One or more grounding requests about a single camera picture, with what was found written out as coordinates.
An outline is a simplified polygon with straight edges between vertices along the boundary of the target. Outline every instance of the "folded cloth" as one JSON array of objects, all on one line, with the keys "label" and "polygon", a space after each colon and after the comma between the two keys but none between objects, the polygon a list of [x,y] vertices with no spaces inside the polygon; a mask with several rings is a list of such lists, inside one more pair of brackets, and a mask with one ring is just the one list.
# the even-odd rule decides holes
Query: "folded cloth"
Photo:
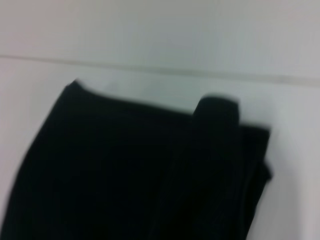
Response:
[{"label": "folded cloth", "polygon": [[74,81],[25,156],[0,239],[245,239],[271,178],[268,139],[227,99],[189,115]]}]

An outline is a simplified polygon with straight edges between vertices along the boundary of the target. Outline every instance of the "white wall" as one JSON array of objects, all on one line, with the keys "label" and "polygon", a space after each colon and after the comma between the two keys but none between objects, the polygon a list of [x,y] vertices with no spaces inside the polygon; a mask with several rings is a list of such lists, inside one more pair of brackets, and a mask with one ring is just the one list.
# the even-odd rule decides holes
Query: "white wall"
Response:
[{"label": "white wall", "polygon": [[[102,94],[187,112],[207,93],[238,98],[243,122],[272,127],[274,178],[248,238],[320,239],[320,88],[308,86],[320,86],[319,7],[315,0],[1,0],[0,217],[55,99],[80,78]],[[306,84],[275,84],[284,79]]]},{"label": "white wall", "polygon": [[317,0],[1,0],[0,54],[320,77]]}]

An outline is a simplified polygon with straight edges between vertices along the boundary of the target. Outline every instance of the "black fabric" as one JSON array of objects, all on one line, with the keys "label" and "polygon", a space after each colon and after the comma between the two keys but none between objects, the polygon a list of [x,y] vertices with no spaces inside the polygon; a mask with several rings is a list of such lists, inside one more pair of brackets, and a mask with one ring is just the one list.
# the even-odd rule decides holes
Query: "black fabric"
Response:
[{"label": "black fabric", "polygon": [[73,82],[25,156],[0,239],[245,239],[268,139],[227,99],[188,115]]}]

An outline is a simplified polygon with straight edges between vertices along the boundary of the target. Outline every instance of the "black cloth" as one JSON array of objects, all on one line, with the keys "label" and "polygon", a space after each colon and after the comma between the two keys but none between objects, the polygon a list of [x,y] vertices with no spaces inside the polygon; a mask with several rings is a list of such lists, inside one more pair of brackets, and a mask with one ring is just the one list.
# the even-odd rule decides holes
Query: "black cloth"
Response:
[{"label": "black cloth", "polygon": [[192,115],[67,86],[18,172],[1,240],[245,239],[269,131],[237,103]]}]

